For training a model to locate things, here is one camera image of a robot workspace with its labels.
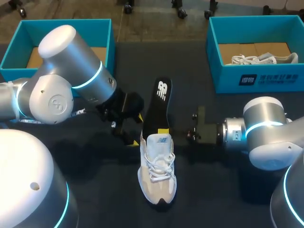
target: black table surface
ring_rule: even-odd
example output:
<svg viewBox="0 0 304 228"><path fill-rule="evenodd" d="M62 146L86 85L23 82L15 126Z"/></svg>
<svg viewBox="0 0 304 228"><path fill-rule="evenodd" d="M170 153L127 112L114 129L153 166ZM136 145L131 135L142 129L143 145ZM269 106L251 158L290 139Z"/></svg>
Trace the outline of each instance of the black table surface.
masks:
<svg viewBox="0 0 304 228"><path fill-rule="evenodd" d="M2 58L7 45L0 45ZM58 125L9 124L39 138L50 150L73 191L79 208L79 228L271 228L269 202L283 172L254 168L239 152L224 153L190 146L185 133L191 114L206 107L207 122L240 117L255 97L279 99L288 117L303 114L304 93L216 95L204 42L118 43L115 78L125 91L151 98L154 80L172 79L169 118L176 153L177 194L167 211L151 208L138 180L139 147L125 147L110 134L110 123L85 114ZM81 98L75 110L85 107ZM141 126L129 120L126 129L138 136Z"/></svg>

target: shoe tongue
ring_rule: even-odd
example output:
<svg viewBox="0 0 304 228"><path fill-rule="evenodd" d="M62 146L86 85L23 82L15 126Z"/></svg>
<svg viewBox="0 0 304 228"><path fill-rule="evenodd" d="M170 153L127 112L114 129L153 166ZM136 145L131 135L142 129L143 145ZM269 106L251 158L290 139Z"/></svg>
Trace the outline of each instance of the shoe tongue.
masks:
<svg viewBox="0 0 304 228"><path fill-rule="evenodd" d="M153 161L156 157L168 158L171 153L171 135L151 134L147 138L147 155Z"/></svg>
<svg viewBox="0 0 304 228"><path fill-rule="evenodd" d="M269 52L258 57L258 64L276 64L276 58Z"/></svg>
<svg viewBox="0 0 304 228"><path fill-rule="evenodd" d="M270 58L270 57L272 57L272 56L273 56L273 55L271 55L269 52L267 52L267 53L262 54L261 56L259 56L258 59L261 61L261 60Z"/></svg>

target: yellow tag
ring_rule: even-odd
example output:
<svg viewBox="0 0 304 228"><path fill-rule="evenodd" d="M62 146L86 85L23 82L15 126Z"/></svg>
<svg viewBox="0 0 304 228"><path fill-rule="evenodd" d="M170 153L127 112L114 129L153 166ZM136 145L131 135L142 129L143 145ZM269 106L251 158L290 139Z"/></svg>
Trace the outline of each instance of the yellow tag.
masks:
<svg viewBox="0 0 304 228"><path fill-rule="evenodd" d="M157 133L158 134L169 134L169 128L167 128L167 129L159 128L159 129L157 129Z"/></svg>
<svg viewBox="0 0 304 228"><path fill-rule="evenodd" d="M133 141L133 144L132 145L129 145L129 146L139 146L139 144L137 143L137 141Z"/></svg>
<svg viewBox="0 0 304 228"><path fill-rule="evenodd" d="M138 117L140 118L140 120L143 122L143 118L142 115L139 113Z"/></svg>

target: robotic arm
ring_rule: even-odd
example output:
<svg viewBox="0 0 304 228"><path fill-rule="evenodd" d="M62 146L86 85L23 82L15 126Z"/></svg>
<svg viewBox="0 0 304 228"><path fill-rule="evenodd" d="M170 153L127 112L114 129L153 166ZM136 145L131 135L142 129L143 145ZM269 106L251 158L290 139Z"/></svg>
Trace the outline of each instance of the robotic arm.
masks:
<svg viewBox="0 0 304 228"><path fill-rule="evenodd" d="M220 124L200 123L188 136L197 142L213 143L228 151L247 151L251 163L262 170L279 170L290 166L304 148L304 117L286 119L277 99L259 97L248 102L243 118L226 118ZM214 129L213 139L204 138L205 131Z"/></svg>
<svg viewBox="0 0 304 228"><path fill-rule="evenodd" d="M60 123L72 112L72 88L97 109L102 120L116 123L114 135L121 136L126 144L133 143L122 124L126 118L141 123L143 99L117 87L116 80L72 26L63 25L48 33L38 52L43 64L32 78L0 84L0 121L31 118L46 124Z"/></svg>

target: white shoelace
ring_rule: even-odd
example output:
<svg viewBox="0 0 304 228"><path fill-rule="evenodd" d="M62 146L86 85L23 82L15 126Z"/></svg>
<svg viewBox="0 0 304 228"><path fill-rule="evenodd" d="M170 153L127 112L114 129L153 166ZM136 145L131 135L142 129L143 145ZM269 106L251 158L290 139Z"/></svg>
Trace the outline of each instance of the white shoelace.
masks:
<svg viewBox="0 0 304 228"><path fill-rule="evenodd" d="M245 57L244 55L240 55L240 56L232 57L232 64L249 65L249 64L257 64L257 63L258 63L258 58L256 56Z"/></svg>
<svg viewBox="0 0 304 228"><path fill-rule="evenodd" d="M152 181L162 181L173 176L173 163L175 160L174 153L170 154L168 158L156 157L153 161L149 160L147 154L144 155L144 158L147 161L150 179ZM157 164L159 161L164 161L165 165Z"/></svg>

